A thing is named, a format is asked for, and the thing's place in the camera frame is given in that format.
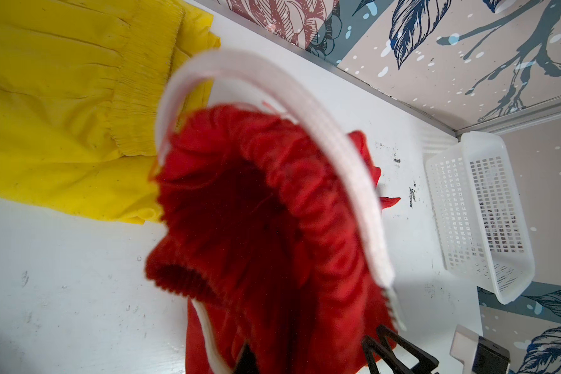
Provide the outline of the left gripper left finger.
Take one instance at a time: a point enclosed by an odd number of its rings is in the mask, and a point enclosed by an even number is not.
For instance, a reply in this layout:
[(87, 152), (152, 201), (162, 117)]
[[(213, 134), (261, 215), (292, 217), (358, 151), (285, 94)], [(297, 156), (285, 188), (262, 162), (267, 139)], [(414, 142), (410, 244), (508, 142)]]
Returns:
[(260, 374), (257, 359), (247, 343), (242, 347), (233, 374)]

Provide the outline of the red shorts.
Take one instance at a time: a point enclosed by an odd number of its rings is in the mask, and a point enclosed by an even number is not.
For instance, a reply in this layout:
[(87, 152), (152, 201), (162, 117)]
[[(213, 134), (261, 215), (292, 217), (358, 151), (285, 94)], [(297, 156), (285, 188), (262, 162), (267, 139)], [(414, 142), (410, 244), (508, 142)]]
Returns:
[(394, 328), (395, 273), (364, 133), (343, 132), (288, 73), (204, 52), (170, 79), (155, 125), (168, 231), (146, 262), (188, 300), (185, 370), (356, 373)]

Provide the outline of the white plastic basket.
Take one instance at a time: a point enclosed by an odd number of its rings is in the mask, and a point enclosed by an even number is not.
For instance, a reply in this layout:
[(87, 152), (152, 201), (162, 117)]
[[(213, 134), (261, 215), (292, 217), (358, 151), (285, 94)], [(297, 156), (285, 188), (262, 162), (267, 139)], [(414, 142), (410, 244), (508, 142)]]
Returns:
[(503, 139), (467, 132), (425, 163), (444, 266), (503, 305), (535, 276), (535, 259)]

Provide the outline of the yellow shorts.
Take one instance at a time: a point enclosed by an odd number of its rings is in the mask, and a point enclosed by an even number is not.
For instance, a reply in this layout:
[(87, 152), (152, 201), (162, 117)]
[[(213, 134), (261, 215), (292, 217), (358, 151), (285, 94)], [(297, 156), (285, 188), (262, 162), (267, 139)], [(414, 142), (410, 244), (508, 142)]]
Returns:
[(220, 47), (212, 23), (184, 1), (0, 1), (0, 198), (159, 221), (158, 102)]

